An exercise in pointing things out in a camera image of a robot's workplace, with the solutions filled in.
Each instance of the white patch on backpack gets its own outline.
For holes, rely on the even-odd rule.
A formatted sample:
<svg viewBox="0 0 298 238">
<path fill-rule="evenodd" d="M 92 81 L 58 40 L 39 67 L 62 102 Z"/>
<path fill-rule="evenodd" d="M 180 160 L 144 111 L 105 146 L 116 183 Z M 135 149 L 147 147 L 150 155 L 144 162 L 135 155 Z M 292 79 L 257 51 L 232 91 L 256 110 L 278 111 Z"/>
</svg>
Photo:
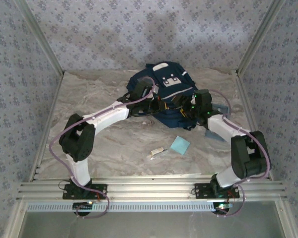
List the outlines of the white patch on backpack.
<svg viewBox="0 0 298 238">
<path fill-rule="evenodd" d="M 179 84 L 179 83 L 181 83 L 181 81 L 177 77 L 168 78 L 168 79 L 163 81 L 163 84 L 166 87 L 169 87 L 169 86 L 172 86 L 172 85 L 175 85 L 175 84 Z"/>
</svg>

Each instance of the wall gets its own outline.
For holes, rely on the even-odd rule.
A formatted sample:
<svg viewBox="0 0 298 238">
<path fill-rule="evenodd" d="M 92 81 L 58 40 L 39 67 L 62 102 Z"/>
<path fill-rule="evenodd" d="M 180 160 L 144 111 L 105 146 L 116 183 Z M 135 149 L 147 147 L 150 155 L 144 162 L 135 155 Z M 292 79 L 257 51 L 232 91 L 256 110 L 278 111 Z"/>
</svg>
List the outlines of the wall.
<svg viewBox="0 0 298 238">
<path fill-rule="evenodd" d="M 242 78 L 298 221 L 298 0 L 286 1 Z"/>
<path fill-rule="evenodd" d="M 0 236 L 27 180 L 59 77 L 11 0 L 0 0 Z"/>
<path fill-rule="evenodd" d="M 237 68 L 270 0 L 27 0 L 64 70 Z"/>
</svg>

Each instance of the black mounting bracket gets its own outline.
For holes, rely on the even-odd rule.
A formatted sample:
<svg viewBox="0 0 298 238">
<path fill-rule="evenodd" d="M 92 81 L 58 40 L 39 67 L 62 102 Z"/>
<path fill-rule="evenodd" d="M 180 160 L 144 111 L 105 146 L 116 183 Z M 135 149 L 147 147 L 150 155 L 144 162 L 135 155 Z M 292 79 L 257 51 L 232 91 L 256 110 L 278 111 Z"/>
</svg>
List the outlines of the black mounting bracket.
<svg viewBox="0 0 298 238">
<path fill-rule="evenodd" d="M 92 184 L 90 181 L 87 185 L 85 185 L 85 187 L 99 190 L 107 194 L 107 188 L 108 188 L 107 184 Z M 106 198 L 100 193 L 96 194 L 95 192 L 82 189 L 81 187 L 78 187 L 75 183 L 71 181 L 71 183 L 66 184 L 64 187 L 63 199 L 64 200 L 82 200 L 82 199 L 105 200 Z"/>
<path fill-rule="evenodd" d="M 226 190 L 214 193 L 213 187 L 209 183 L 196 183 L 191 191 L 196 199 L 216 199 L 216 198 L 239 198 L 238 188 L 229 187 Z"/>
</svg>

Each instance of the backpack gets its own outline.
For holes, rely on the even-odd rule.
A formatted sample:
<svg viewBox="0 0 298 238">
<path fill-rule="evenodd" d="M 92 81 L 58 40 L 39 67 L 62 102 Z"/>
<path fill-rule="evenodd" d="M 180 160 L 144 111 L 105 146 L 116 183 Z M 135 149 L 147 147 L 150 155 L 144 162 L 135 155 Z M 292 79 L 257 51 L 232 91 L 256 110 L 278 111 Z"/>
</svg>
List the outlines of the backpack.
<svg viewBox="0 0 298 238">
<path fill-rule="evenodd" d="M 134 76 L 128 82 L 129 92 L 135 89 L 136 84 L 145 76 L 151 77 L 159 87 L 159 96 L 166 102 L 168 110 L 154 114 L 153 116 L 169 128 L 182 127 L 187 130 L 195 128 L 197 120 L 185 118 L 172 103 L 175 95 L 191 96 L 197 87 L 187 71 L 174 62 L 160 62 L 158 64 L 146 64 L 146 68 Z"/>
</svg>

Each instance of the floral wallpaper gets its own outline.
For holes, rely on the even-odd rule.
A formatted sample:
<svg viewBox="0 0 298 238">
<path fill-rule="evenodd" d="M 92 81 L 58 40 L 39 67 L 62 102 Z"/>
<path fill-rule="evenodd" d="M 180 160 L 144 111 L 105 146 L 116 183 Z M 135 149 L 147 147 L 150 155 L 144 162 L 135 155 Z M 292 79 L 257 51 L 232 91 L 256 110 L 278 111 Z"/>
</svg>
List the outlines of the floral wallpaper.
<svg viewBox="0 0 298 238">
<path fill-rule="evenodd" d="M 242 78 L 298 222 L 298 0 L 286 1 Z"/>
<path fill-rule="evenodd" d="M 0 0 L 0 237 L 59 81 L 12 0 Z"/>
<path fill-rule="evenodd" d="M 67 71 L 237 68 L 271 0 L 27 0 Z"/>
</svg>

